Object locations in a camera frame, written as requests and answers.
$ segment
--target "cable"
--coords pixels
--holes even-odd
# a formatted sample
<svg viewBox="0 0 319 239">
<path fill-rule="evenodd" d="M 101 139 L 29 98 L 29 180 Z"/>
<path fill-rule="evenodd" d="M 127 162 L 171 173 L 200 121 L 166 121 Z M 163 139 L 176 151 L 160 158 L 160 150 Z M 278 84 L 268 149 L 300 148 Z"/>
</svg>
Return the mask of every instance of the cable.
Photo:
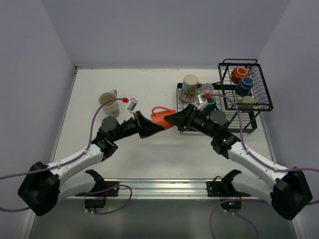
<svg viewBox="0 0 319 239">
<path fill-rule="evenodd" d="M 265 201 L 259 200 L 259 199 L 231 199 L 231 200 L 225 200 L 225 201 L 219 202 L 219 203 L 213 208 L 213 210 L 211 211 L 210 216 L 209 216 L 209 229 L 210 229 L 210 233 L 211 233 L 211 235 L 213 236 L 214 239 L 217 238 L 216 235 L 215 235 L 215 233 L 214 233 L 214 231 L 213 231 L 213 225 L 212 225 L 212 219 L 213 219 L 213 215 L 214 215 L 215 211 L 216 211 L 217 208 L 218 208 L 221 204 L 223 204 L 223 203 L 230 203 L 230 202 L 236 202 L 236 201 L 241 201 L 241 202 L 242 202 L 242 201 L 244 201 L 244 202 L 258 202 L 258 203 L 263 203 L 263 202 L 265 202 Z M 243 215 L 240 215 L 240 214 L 235 214 L 235 215 L 238 216 L 238 217 L 240 217 L 240 218 L 242 218 L 242 219 L 244 219 L 244 220 L 246 220 L 250 225 L 252 225 L 252 227 L 253 227 L 253 228 L 255 229 L 255 231 L 256 231 L 257 239 L 259 239 L 259 232 L 258 232 L 258 230 L 257 230 L 257 228 L 256 228 L 256 225 L 255 225 L 251 220 L 249 220 L 248 218 L 244 217 Z"/>
<path fill-rule="evenodd" d="M 244 142 L 244 134 L 243 134 L 243 124 L 242 124 L 242 120 L 241 120 L 241 116 L 240 116 L 240 112 L 237 108 L 237 106 L 235 105 L 235 103 L 227 96 L 222 95 L 222 94 L 212 94 L 212 96 L 220 96 L 225 98 L 226 100 L 228 100 L 231 105 L 234 107 L 237 115 L 238 115 L 238 119 L 239 119 L 239 127 L 240 127 L 240 139 L 241 139 L 241 144 L 243 145 L 244 150 L 247 152 L 248 155 L 250 155 L 253 159 L 255 159 L 257 162 L 259 162 L 260 164 L 264 165 L 265 167 L 277 171 L 277 172 L 296 172 L 296 171 L 314 171 L 314 172 L 318 172 L 319 173 L 319 169 L 318 168 L 312 168 L 312 167 L 300 167 L 300 168 L 290 168 L 290 169 L 275 169 L 272 166 L 269 166 L 268 164 L 264 163 L 262 160 L 260 160 L 259 158 L 257 158 L 254 154 L 252 154 L 246 147 L 245 142 Z M 314 204 L 318 204 L 319 200 L 310 202 L 308 205 L 314 205 Z"/>
<path fill-rule="evenodd" d="M 89 136 L 89 142 L 88 142 L 88 145 L 86 146 L 85 150 L 80 153 L 78 156 L 76 156 L 75 158 L 65 162 L 65 163 L 61 163 L 60 164 L 60 167 L 63 167 L 65 165 L 68 165 L 70 163 L 73 163 L 74 161 L 78 160 L 79 158 L 81 158 L 84 154 L 85 154 L 85 151 L 87 151 L 90 146 L 91 146 L 91 141 L 92 141 L 92 134 L 93 134 L 93 124 L 94 124 L 94 121 L 95 121 L 95 118 L 98 114 L 98 112 L 101 110 L 101 108 L 107 104 L 108 102 L 111 102 L 111 101 L 123 101 L 123 98 L 115 98 L 115 99 L 111 99 L 111 100 L 108 100 L 106 101 L 105 103 L 101 104 L 100 107 L 96 110 L 94 116 L 93 116 L 93 119 L 92 119 L 92 122 L 91 122 L 91 127 L 90 127 L 90 136 Z M 33 170 L 33 171 L 29 171 L 29 172 L 22 172 L 22 173 L 14 173 L 14 174 L 9 174 L 9 175 L 5 175 L 5 176 L 0 176 L 0 180 L 3 180 L 3 179 L 7 179 L 7 178 L 13 178 L 13 177 L 18 177 L 18 176 L 23 176 L 23 175 L 29 175 L 29 174 L 35 174 L 35 173 L 41 173 L 41 172 L 45 172 L 45 171 L 49 171 L 49 170 L 52 170 L 52 169 L 55 169 L 55 168 L 58 168 L 58 166 L 52 166 L 52 167 L 48 167 L 48 168 L 44 168 L 44 169 L 39 169 L 39 170 Z M 25 210 L 28 210 L 30 209 L 30 207 L 27 207 L 27 208 L 20 208 L 20 209 L 6 209 L 6 208 L 0 208 L 0 211 L 2 212 L 8 212 L 8 213 L 13 213 L 13 212 L 22 212 L 22 211 L 25 211 Z"/>
<path fill-rule="evenodd" d="M 131 192 L 131 193 L 130 193 L 130 197 L 128 198 L 128 200 L 126 201 L 126 203 L 124 203 L 124 204 L 123 204 L 122 206 L 120 206 L 119 208 L 116 208 L 116 209 L 114 209 L 114 210 L 112 210 L 112 211 L 110 211 L 110 212 L 104 212 L 104 213 L 92 212 L 93 214 L 98 214 L 98 215 L 111 214 L 111 213 L 117 212 L 117 211 L 119 211 L 119 210 L 121 210 L 121 209 L 123 209 L 124 207 L 127 206 L 127 204 L 131 201 L 131 198 L 132 198 L 132 195 L 133 195 L 133 191 L 132 191 L 132 189 L 130 188 L 130 186 L 125 185 L 125 184 L 115 185 L 115 186 L 113 186 L 113 187 L 110 187 L 110 188 L 108 188 L 108 189 L 105 189 L 105 190 L 102 190 L 102 191 L 99 191 L 99 192 L 91 192 L 91 193 L 87 193 L 87 194 L 89 194 L 89 195 L 100 194 L 100 193 L 104 193 L 104 192 L 110 191 L 110 190 L 112 190 L 112 189 L 114 189 L 114 188 L 118 188 L 118 187 L 126 187 L 126 188 L 128 188 L 128 189 L 130 190 L 130 192 Z"/>
</svg>

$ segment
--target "gray floor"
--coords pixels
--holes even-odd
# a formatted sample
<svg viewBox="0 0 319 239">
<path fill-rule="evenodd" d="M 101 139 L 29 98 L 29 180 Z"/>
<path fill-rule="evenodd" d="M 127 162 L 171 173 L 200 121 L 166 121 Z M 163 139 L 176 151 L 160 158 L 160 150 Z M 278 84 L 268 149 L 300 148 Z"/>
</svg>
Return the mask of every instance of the gray floor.
<svg viewBox="0 0 319 239">
<path fill-rule="evenodd" d="M 212 238 L 211 200 L 132 200 L 127 208 L 110 215 L 84 213 L 84 201 L 65 200 L 42 217 L 36 217 L 30 239 L 205 239 Z M 122 200 L 110 200 L 116 208 Z M 251 219 L 260 239 L 295 239 L 290 221 L 266 203 L 243 203 L 240 213 Z M 255 239 L 254 229 L 240 218 L 218 210 L 213 228 L 219 239 Z"/>
</svg>

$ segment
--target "black wire rack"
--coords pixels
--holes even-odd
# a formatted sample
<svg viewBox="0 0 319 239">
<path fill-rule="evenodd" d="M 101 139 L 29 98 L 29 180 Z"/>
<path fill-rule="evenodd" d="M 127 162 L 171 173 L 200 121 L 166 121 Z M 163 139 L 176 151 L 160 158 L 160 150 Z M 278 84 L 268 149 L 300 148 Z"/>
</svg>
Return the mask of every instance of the black wire rack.
<svg viewBox="0 0 319 239">
<path fill-rule="evenodd" d="M 254 86 L 251 90 L 252 97 L 258 101 L 258 103 L 251 104 L 252 108 L 250 111 L 257 112 L 258 115 L 261 111 L 271 111 L 273 104 L 263 71 L 257 61 L 257 59 L 225 59 L 222 63 L 218 64 L 218 72 L 222 94 L 229 97 L 235 105 L 240 108 L 240 100 L 242 97 L 235 92 L 236 85 L 230 79 L 231 72 L 236 67 L 245 67 L 249 71 L 250 76 L 254 79 Z M 223 102 L 226 110 L 235 110 L 229 101 L 223 99 Z"/>
<path fill-rule="evenodd" d="M 220 94 L 220 95 L 223 94 L 222 89 L 221 89 L 221 84 L 219 82 L 213 83 L 212 85 L 214 86 L 214 91 L 213 91 L 214 94 Z M 189 104 L 193 104 L 196 107 L 198 107 L 199 102 L 198 102 L 197 97 L 193 102 L 190 102 L 190 103 L 186 103 L 180 98 L 181 86 L 182 86 L 182 83 L 178 83 L 177 88 L 176 88 L 177 112 L 184 110 Z M 215 100 L 216 100 L 216 110 L 224 112 L 226 115 L 226 118 L 230 122 L 230 125 L 228 128 L 230 130 L 230 132 L 239 133 L 240 126 L 239 126 L 239 119 L 237 117 L 237 114 L 236 113 L 234 114 L 233 111 L 228 111 L 225 108 L 223 97 L 215 96 Z M 243 124 L 243 132 L 251 133 L 257 128 L 257 123 L 256 123 L 256 119 L 255 119 L 256 117 L 254 116 L 253 112 L 241 113 L 240 116 L 241 116 L 242 124 Z M 180 128 L 180 127 L 178 128 L 178 130 L 179 130 L 179 132 L 184 132 L 184 131 L 195 132 L 193 130 L 185 130 L 184 128 Z"/>
</svg>

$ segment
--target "tabletop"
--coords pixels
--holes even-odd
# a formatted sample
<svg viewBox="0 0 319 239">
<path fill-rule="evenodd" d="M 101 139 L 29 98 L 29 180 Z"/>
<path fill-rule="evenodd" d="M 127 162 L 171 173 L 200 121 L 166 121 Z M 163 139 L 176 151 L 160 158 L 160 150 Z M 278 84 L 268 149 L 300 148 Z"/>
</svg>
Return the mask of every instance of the tabletop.
<svg viewBox="0 0 319 239">
<path fill-rule="evenodd" d="M 86 146 L 102 93 L 116 89 L 118 97 L 135 98 L 139 102 L 135 110 L 150 119 L 155 106 L 176 109 L 176 86 L 187 74 L 196 75 L 202 83 L 219 81 L 216 69 L 79 69 L 54 161 Z M 132 115 L 125 103 L 119 105 L 121 123 Z M 103 111 L 98 113 L 93 137 L 105 116 Z M 259 117 L 256 122 L 257 129 L 244 134 L 245 143 L 271 160 Z M 146 139 L 133 135 L 116 142 L 119 148 L 112 157 L 88 169 L 96 170 L 104 178 L 122 179 L 209 179 L 224 176 L 233 169 L 255 176 L 238 163 L 216 154 L 210 142 L 203 134 L 180 133 L 175 127 Z"/>
</svg>

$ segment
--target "orange cup handle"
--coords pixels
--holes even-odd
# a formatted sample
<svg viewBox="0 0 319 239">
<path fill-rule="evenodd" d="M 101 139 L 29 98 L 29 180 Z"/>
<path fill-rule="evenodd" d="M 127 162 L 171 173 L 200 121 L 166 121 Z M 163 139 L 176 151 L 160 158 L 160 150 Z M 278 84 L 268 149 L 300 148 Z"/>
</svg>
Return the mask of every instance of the orange cup handle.
<svg viewBox="0 0 319 239">
<path fill-rule="evenodd" d="M 169 108 L 166 108 L 166 107 L 163 107 L 163 106 L 156 106 L 156 107 L 154 107 L 152 109 L 153 116 L 156 116 L 156 113 L 154 111 L 157 110 L 157 109 L 162 109 L 162 110 L 165 110 L 165 111 L 168 111 L 168 112 L 172 112 L 172 113 L 175 112 L 175 110 L 172 110 L 172 109 L 169 109 Z"/>
</svg>

